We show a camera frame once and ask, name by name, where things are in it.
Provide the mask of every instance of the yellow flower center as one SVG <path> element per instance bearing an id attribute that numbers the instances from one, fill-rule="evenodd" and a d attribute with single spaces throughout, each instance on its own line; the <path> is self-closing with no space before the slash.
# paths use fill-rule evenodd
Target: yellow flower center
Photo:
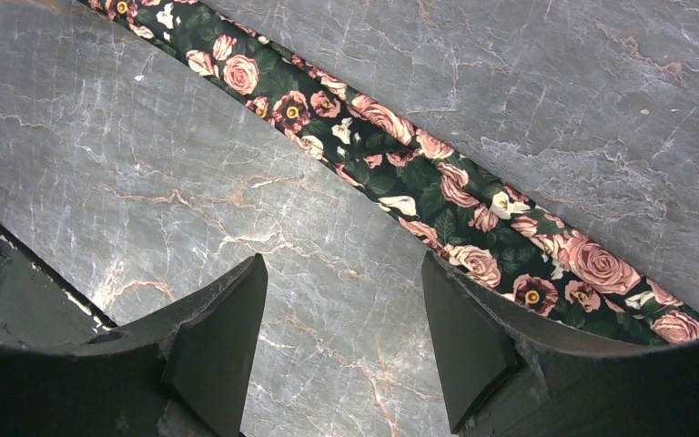
<path id="1" fill-rule="evenodd" d="M 526 300 L 527 305 L 534 305 L 540 301 L 540 292 L 537 290 L 529 290 L 523 298 Z"/>
<path id="2" fill-rule="evenodd" d="M 296 118 L 299 116 L 299 109 L 297 107 L 289 107 L 285 111 L 285 117 L 288 118 Z"/>

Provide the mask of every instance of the gray countertop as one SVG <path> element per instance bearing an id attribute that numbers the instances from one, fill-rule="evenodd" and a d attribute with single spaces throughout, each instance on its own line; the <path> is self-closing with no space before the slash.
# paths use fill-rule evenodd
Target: gray countertop
<path id="1" fill-rule="evenodd" d="M 699 309 L 699 1 L 239 3 Z M 424 247 L 72 0 L 0 0 L 0 220 L 120 323 L 263 253 L 250 436 L 448 435 Z"/>

